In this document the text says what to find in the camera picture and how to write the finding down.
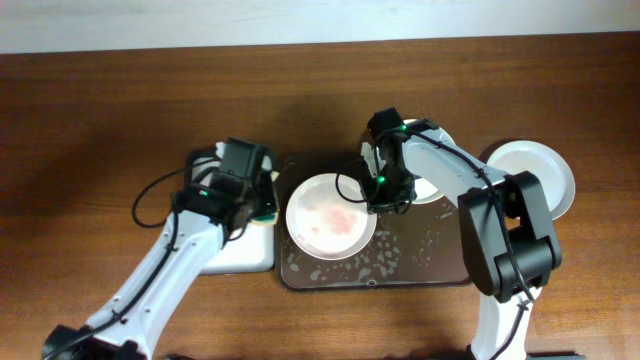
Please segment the white plate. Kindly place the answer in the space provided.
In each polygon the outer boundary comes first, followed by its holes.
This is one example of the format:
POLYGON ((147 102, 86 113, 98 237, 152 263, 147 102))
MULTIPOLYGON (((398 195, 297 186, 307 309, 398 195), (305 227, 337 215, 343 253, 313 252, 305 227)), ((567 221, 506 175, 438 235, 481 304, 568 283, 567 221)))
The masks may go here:
POLYGON ((377 216, 364 203, 359 183, 348 176, 325 173, 302 182, 286 206, 286 227, 291 239, 308 255, 327 261, 348 258, 371 240, 377 216))
MULTIPOLYGON (((418 119, 404 119, 403 122, 405 125, 409 125, 411 123, 416 122, 418 119)), ((445 131, 442 130, 443 134, 440 135, 440 140, 449 141, 452 144, 455 144, 453 138, 445 131)), ((414 200, 414 204, 422 205, 432 203, 444 197, 444 194, 441 193, 435 186, 433 186, 430 182, 425 180, 424 178, 416 178, 415 180, 415 193, 416 199, 414 200)))

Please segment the green and yellow sponge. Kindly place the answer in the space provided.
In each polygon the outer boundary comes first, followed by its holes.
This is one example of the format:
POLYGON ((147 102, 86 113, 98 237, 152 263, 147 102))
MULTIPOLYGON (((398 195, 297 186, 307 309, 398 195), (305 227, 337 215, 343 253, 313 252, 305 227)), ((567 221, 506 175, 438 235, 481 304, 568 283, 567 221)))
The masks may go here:
POLYGON ((280 205, 275 187, 278 171, 262 172, 256 187, 255 205, 250 223, 257 226, 273 226, 277 223, 280 205))

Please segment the pale grey plate front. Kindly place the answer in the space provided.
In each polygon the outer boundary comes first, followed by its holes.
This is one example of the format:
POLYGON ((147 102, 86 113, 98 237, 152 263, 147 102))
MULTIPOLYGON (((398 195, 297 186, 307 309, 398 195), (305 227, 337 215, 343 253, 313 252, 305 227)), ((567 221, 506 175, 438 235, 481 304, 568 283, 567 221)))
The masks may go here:
POLYGON ((530 140, 513 140, 490 152, 486 163, 509 174, 523 171, 534 174, 541 182, 553 220, 571 207, 576 182, 571 168, 555 150, 530 140))

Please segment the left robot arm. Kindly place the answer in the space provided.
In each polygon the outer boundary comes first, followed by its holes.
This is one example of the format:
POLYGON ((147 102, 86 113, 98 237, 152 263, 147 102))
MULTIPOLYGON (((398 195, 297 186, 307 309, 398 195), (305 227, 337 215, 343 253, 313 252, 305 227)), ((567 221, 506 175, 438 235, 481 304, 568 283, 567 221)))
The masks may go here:
POLYGON ((161 233, 122 287, 78 330, 59 325, 45 359, 150 359, 178 304, 207 264, 251 226, 276 223, 279 168, 271 149, 230 138, 182 168, 161 233))

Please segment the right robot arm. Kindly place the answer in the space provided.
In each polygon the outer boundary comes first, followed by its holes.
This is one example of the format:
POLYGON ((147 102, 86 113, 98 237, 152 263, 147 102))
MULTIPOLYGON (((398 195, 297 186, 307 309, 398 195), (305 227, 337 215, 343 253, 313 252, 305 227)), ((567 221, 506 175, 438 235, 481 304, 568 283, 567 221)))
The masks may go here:
POLYGON ((527 358, 533 305, 562 263, 541 181, 495 169, 445 140, 434 121, 405 123, 395 108, 375 113, 367 129, 374 172, 359 184, 369 212, 406 213, 417 179, 456 205, 464 266, 481 293, 470 357, 527 358))

